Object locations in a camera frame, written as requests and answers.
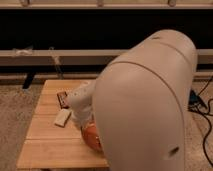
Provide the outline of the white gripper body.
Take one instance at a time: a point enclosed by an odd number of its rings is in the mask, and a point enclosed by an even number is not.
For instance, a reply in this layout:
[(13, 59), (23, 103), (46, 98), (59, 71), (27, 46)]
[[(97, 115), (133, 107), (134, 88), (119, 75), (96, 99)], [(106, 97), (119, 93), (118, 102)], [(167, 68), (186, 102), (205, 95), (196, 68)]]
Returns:
[(93, 110), (91, 106), (88, 106), (79, 111), (73, 111), (71, 115), (71, 120), (78, 129), (81, 129), (90, 121), (93, 120)]

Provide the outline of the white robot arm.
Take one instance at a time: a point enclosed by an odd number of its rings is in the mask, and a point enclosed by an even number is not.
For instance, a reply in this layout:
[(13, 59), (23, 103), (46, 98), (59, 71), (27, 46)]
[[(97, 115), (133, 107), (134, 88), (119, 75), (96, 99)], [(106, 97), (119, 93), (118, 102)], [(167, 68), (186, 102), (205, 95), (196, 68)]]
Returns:
[(87, 81), (68, 93), (66, 102), (72, 111), (71, 119), (77, 128), (84, 127), (92, 120), (92, 95), (95, 84), (95, 80)]

